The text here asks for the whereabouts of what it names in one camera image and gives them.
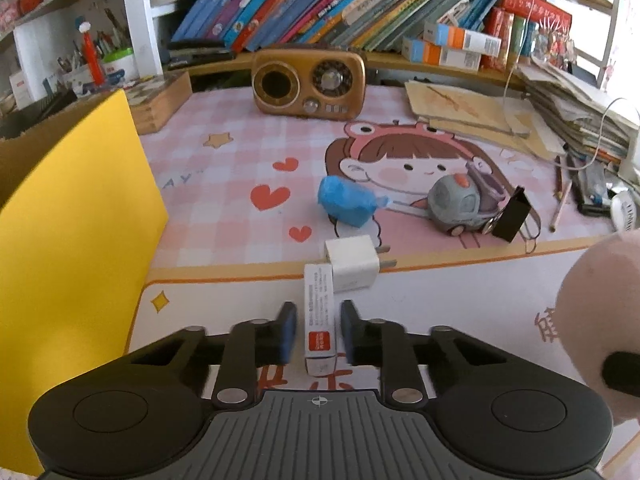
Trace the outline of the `small white red box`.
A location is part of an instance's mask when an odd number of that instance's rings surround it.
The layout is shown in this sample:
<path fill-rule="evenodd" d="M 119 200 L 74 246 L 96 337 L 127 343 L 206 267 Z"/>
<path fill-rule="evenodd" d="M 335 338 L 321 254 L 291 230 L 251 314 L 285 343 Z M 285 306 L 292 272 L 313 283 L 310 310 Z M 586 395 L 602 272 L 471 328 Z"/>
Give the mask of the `small white red box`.
<path fill-rule="evenodd" d="M 328 377 L 334 373 L 337 348 L 336 307 L 332 266 L 306 264 L 304 269 L 304 357 L 307 373 Z"/>

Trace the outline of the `white usb charger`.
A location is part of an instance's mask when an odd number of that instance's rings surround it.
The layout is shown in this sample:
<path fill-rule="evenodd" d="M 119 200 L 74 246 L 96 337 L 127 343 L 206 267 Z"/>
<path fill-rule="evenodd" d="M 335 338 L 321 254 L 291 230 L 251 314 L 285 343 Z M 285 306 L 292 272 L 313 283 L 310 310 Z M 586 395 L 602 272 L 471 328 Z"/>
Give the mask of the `white usb charger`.
<path fill-rule="evenodd" d="M 393 269 L 395 259 L 381 259 L 390 246 L 375 246 L 369 235 L 334 238 L 324 243 L 332 266 L 334 292 L 350 292 L 373 285 L 382 270 Z"/>

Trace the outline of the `black binder clip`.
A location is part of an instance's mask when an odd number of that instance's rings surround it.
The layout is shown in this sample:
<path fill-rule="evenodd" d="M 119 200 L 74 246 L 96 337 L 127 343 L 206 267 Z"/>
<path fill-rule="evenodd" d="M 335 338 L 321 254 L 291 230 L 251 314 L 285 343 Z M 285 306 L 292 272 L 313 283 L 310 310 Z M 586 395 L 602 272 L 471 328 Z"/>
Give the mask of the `black binder clip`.
<path fill-rule="evenodd" d="M 536 252 L 541 231 L 540 215 L 527 198 L 525 188 L 517 186 L 497 218 L 491 234 L 509 243 L 520 234 L 524 240 L 525 253 L 530 255 Z"/>

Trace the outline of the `pink plush pig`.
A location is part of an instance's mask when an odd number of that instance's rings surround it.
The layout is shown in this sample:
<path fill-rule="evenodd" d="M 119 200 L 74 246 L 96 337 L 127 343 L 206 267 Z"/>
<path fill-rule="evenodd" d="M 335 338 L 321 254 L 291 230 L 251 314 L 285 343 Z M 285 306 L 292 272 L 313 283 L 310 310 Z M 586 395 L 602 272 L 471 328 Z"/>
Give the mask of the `pink plush pig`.
<path fill-rule="evenodd" d="M 562 281 L 554 324 L 584 382 L 616 425 L 639 418 L 639 232 L 587 249 Z"/>

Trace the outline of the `brown paper envelopes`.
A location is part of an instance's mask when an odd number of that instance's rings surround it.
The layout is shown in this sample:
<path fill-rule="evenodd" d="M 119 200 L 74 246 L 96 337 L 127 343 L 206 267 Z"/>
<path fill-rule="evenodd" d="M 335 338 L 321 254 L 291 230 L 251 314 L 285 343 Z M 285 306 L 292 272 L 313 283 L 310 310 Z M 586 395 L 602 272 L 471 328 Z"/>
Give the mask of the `brown paper envelopes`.
<path fill-rule="evenodd" d="M 565 153 L 560 138 L 529 100 L 485 96 L 419 81 L 406 82 L 405 89 L 413 114 L 437 130 L 472 136 L 547 160 Z"/>

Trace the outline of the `wooden chess board box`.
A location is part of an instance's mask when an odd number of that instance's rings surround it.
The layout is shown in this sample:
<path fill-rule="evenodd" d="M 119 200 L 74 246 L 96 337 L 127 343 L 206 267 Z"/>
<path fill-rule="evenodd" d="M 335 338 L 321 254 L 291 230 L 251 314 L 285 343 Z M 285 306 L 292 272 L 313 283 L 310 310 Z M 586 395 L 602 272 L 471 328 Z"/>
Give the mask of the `wooden chess board box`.
<path fill-rule="evenodd" d="M 139 136 L 156 133 L 192 96 L 188 72 L 171 72 L 138 80 L 125 90 Z"/>

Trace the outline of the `brown retro radio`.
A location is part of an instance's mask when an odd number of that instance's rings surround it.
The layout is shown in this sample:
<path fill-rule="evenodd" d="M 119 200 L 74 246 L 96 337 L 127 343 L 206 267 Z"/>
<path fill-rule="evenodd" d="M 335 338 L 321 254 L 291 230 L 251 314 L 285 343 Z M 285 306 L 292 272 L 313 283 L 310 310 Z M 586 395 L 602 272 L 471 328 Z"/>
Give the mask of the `brown retro radio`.
<path fill-rule="evenodd" d="M 253 55 L 250 80 L 258 110 L 270 115 L 356 118 L 366 96 L 366 64 L 356 52 L 281 46 Z"/>

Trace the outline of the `orange white medicine box lower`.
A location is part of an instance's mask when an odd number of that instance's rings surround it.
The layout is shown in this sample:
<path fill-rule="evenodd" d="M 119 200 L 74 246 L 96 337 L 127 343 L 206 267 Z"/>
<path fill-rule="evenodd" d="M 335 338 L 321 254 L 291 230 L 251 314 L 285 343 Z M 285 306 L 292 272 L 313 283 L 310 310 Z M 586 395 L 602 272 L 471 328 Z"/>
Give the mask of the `orange white medicine box lower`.
<path fill-rule="evenodd" d="M 482 56 L 479 53 L 435 46 L 416 38 L 402 40 L 401 55 L 411 63 L 477 72 Z"/>

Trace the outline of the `orange white medicine box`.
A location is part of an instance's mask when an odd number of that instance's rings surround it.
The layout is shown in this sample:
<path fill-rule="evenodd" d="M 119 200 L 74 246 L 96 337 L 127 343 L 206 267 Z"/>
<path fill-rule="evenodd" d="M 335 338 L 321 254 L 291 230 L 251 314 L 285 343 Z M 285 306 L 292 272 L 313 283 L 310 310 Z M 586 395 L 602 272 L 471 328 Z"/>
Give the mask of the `orange white medicine box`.
<path fill-rule="evenodd" d="M 425 22 L 423 39 L 435 46 L 463 50 L 495 58 L 501 49 L 501 39 L 482 32 Z"/>
<path fill-rule="evenodd" d="M 482 56 L 479 53 L 435 46 L 416 38 L 402 40 L 401 55 L 411 63 L 477 72 Z"/>

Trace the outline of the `green lid white jar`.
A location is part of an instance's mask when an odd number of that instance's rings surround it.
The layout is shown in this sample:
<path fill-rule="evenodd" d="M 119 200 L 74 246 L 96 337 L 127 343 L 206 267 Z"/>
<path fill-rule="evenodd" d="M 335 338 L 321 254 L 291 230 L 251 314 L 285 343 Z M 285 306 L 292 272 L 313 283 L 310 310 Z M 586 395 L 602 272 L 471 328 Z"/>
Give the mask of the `green lid white jar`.
<path fill-rule="evenodd" d="M 134 50 L 131 48 L 113 51 L 102 58 L 106 82 L 114 86 L 124 81 L 132 81 L 139 78 Z"/>

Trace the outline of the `stack of papers right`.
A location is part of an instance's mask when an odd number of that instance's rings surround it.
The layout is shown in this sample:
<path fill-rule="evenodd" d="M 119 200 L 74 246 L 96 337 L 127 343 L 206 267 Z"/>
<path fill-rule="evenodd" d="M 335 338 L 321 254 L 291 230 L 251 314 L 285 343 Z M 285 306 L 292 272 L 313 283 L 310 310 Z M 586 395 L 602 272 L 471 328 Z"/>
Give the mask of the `stack of papers right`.
<path fill-rule="evenodd" d="M 633 98 L 611 96 L 536 58 L 516 72 L 536 111 L 572 150 L 628 171 L 639 167 L 639 105 Z"/>

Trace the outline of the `orange white medicine box upper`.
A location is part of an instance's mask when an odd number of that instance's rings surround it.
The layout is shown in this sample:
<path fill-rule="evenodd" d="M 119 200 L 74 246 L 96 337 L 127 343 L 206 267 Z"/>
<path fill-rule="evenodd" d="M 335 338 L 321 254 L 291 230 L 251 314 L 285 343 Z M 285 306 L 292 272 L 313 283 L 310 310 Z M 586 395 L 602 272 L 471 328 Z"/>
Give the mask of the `orange white medicine box upper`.
<path fill-rule="evenodd" d="M 423 39 L 435 46 L 463 50 L 495 58 L 501 49 L 501 39 L 482 32 L 425 22 Z"/>

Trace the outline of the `row of leaning books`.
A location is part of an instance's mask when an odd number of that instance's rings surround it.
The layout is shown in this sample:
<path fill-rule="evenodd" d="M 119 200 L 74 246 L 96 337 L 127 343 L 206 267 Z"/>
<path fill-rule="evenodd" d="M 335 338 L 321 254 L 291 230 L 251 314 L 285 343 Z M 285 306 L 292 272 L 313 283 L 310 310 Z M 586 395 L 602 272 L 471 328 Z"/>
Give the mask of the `row of leaning books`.
<path fill-rule="evenodd" d="M 170 50 L 256 52 L 318 44 L 398 52 L 426 23 L 480 32 L 498 0 L 194 0 Z"/>

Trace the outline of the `red tassel ornament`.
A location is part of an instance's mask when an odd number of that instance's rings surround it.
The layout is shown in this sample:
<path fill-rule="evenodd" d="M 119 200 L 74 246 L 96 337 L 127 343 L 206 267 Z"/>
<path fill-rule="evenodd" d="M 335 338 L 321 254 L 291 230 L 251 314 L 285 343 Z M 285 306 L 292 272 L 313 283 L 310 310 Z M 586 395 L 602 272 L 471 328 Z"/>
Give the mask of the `red tassel ornament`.
<path fill-rule="evenodd" d="M 97 87 L 105 84 L 105 75 L 100 65 L 96 47 L 91 38 L 91 24 L 84 18 L 76 21 L 78 32 L 82 36 L 82 48 L 84 49 L 84 57 L 90 70 L 93 82 Z"/>

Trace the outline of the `red thick dictionary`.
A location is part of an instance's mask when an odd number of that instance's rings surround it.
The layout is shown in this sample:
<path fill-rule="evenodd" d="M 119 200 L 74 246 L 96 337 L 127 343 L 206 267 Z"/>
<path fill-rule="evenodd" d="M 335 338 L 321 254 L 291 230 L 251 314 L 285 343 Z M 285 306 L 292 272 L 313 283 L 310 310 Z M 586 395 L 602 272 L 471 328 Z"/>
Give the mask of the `red thick dictionary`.
<path fill-rule="evenodd" d="M 499 0 L 499 6 L 520 18 L 530 18 L 543 25 L 556 25 L 566 32 L 572 26 L 573 17 L 546 0 Z"/>

